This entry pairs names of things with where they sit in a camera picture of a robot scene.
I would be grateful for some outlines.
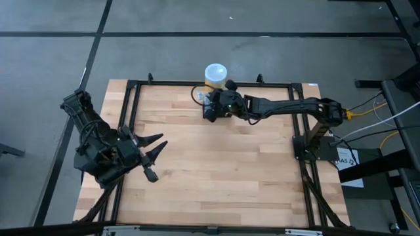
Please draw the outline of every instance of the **sticker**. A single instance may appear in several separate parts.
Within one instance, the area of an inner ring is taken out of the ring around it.
[[[337,147],[337,152],[339,153],[339,160],[335,162],[335,165],[339,170],[343,170],[357,165],[354,162],[354,159],[349,149]],[[354,154],[354,157],[356,158],[357,163],[360,163],[359,154],[357,150],[352,149],[352,152]],[[348,187],[364,187],[362,179],[348,181],[345,183],[341,183],[341,185]]]

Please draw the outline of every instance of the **wooden tabletop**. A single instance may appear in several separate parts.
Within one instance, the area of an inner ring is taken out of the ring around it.
[[[101,117],[116,128],[126,80],[110,80]],[[317,85],[303,84],[304,95],[320,97]],[[153,166],[159,181],[150,183],[141,167],[125,176],[117,222],[188,226],[306,227],[305,200],[291,137],[291,115],[271,116],[255,126],[236,117],[202,119],[191,87],[141,87],[135,132],[164,133],[168,140]],[[241,94],[288,100],[285,88],[239,88]],[[126,124],[130,115],[132,91]],[[310,126],[316,120],[309,117]],[[303,125],[299,117],[301,132]],[[146,151],[158,145],[151,145]],[[337,169],[318,161],[322,193],[344,223],[347,209]],[[89,211],[102,193],[85,175],[74,219]],[[110,219],[114,195],[106,218]],[[312,197],[316,222],[318,208]]]

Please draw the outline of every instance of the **concrete floor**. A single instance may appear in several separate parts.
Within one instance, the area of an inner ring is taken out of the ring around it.
[[[105,2],[3,0],[0,31],[96,31]],[[417,19],[408,1],[394,4],[408,31],[420,40],[411,27]],[[105,31],[384,32],[398,28],[384,3],[120,0],[112,4]],[[0,37],[0,142],[26,150],[23,159],[9,155],[0,159],[0,228],[32,222],[66,121],[58,106],[79,85],[92,43],[91,37]],[[261,73],[267,82],[318,83],[322,96],[349,108],[376,93],[356,89],[355,79],[390,79],[415,60],[406,42],[395,39],[102,38],[87,91],[99,111],[109,79],[145,79],[151,72],[156,79],[198,80],[213,62],[224,64],[229,78],[237,81],[254,81]],[[381,109],[379,115],[390,113]],[[376,121],[369,114],[335,132],[343,135]],[[74,131],[46,224],[72,220],[80,188],[80,171],[73,168],[72,160],[77,137]],[[376,148],[384,137],[371,136],[353,146]],[[400,149],[398,139],[394,137],[384,152]],[[404,190],[397,190],[403,208],[413,216]],[[350,221],[359,229],[387,232],[388,223],[395,221],[388,201],[347,199],[346,203]],[[410,229],[408,234],[420,235]]]

